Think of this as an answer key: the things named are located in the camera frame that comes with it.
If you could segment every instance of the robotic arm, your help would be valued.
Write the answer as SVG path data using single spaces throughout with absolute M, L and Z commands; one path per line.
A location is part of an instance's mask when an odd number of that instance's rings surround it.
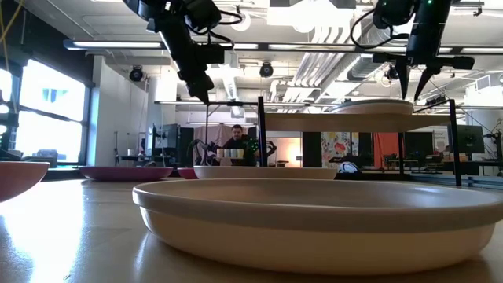
M 405 56 L 390 53 L 376 53 L 373 56 L 375 63 L 395 62 L 403 99 L 406 98 L 408 91 L 410 67 L 426 65 L 417 86 L 414 101 L 418 99 L 430 78 L 438 75 L 442 67 L 450 66 L 464 70 L 473 68 L 475 59 L 472 57 L 438 57 L 450 7 L 455 2 L 459 0 L 379 0 L 375 9 L 367 13 L 368 15 L 374 12 L 373 23 L 377 28 L 390 29 L 390 38 L 378 46 L 392 39 L 409 39 Z M 412 17 L 414 17 L 414 24 L 410 35 L 393 36 L 393 26 L 406 24 Z M 359 45 L 352 33 L 351 39 L 363 49 L 377 47 Z
M 214 87 L 206 75 L 207 64 L 222 64 L 224 51 L 233 48 L 230 39 L 216 35 L 211 31 L 218 24 L 238 24 L 239 21 L 221 23 L 221 13 L 212 0 L 172 0 L 166 9 L 168 0 L 123 0 L 124 3 L 139 17 L 149 22 L 149 31 L 160 33 L 171 57 L 178 66 L 178 76 L 187 84 L 192 97 L 198 97 L 208 103 L 207 92 Z M 444 66 L 470 70 L 475 59 L 472 57 L 438 57 L 440 42 L 444 27 L 449 16 L 452 3 L 459 0 L 378 0 L 376 7 L 355 22 L 355 25 L 370 13 L 373 23 L 379 29 L 390 29 L 390 38 L 376 46 L 360 45 L 353 37 L 354 26 L 351 29 L 351 40 L 362 49 L 372 49 L 390 42 L 392 39 L 409 39 L 405 56 L 392 53 L 375 53 L 375 63 L 394 62 L 395 69 L 402 87 L 402 98 L 405 99 L 409 85 L 409 72 L 413 66 L 424 64 L 426 70 L 420 78 L 414 96 L 418 99 L 420 93 L 433 75 L 439 74 Z M 408 23 L 414 17 L 414 25 L 410 35 L 393 35 L 393 26 Z M 208 44 L 195 43 L 191 37 L 192 31 L 198 35 L 208 34 Z M 213 36 L 231 43 L 230 48 L 211 43 Z
M 224 51 L 232 49 L 233 44 L 230 48 L 211 42 L 200 45 L 192 40 L 189 30 L 232 43 L 211 29 L 218 24 L 237 24 L 240 21 L 220 23 L 221 11 L 212 0 L 173 0 L 170 1 L 169 9 L 166 9 L 168 0 L 123 1 L 140 18 L 149 22 L 148 31 L 160 34 L 178 66 L 178 77 L 186 82 L 190 96 L 208 103 L 207 92 L 215 86 L 205 73 L 207 65 L 223 64 Z

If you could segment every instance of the desk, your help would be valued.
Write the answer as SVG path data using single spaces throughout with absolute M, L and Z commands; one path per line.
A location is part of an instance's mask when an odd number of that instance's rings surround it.
M 145 228 L 131 200 L 133 186 L 45 182 L 1 203 L 2 282 L 503 282 L 503 224 L 497 225 L 481 255 L 441 270 L 362 278 L 280 274 L 217 263 L 168 247 Z
M 412 170 L 412 163 L 419 163 L 419 160 L 403 160 L 403 163 L 409 163 L 410 170 Z M 388 160 L 387 161 L 387 169 L 390 170 L 390 164 L 393 165 L 393 163 L 399 164 L 400 160 Z
M 465 161 L 461 162 L 461 173 L 463 175 L 478 176 L 479 167 L 482 167 L 482 175 L 484 175 L 484 167 L 500 167 L 503 164 L 497 161 Z M 444 170 L 453 170 L 453 161 L 444 161 Z

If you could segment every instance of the purple plate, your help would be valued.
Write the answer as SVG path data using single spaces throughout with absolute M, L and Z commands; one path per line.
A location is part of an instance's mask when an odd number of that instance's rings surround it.
M 156 181 L 168 177 L 172 167 L 81 167 L 80 173 L 97 181 Z
M 197 180 L 194 168 L 179 168 L 178 173 L 180 174 L 180 176 L 185 178 L 185 180 Z

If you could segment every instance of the bowl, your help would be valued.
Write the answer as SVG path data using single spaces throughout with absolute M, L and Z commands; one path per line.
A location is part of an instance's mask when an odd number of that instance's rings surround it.
M 337 106 L 332 113 L 337 114 L 402 114 L 412 115 L 414 105 L 398 99 L 369 99 L 345 102 Z
M 46 175 L 48 163 L 0 162 L 0 202 L 16 197 L 35 186 Z
M 194 168 L 179 168 L 178 173 L 185 180 L 197 180 L 196 172 L 194 172 Z
M 199 179 L 214 178 L 300 178 L 333 180 L 336 168 L 194 166 Z
M 225 179 L 136 186 L 147 228 L 222 263 L 305 274 L 404 274 L 477 255 L 503 197 L 414 183 Z
M 147 182 L 168 177 L 172 167 L 81 167 L 86 178 L 109 182 Z

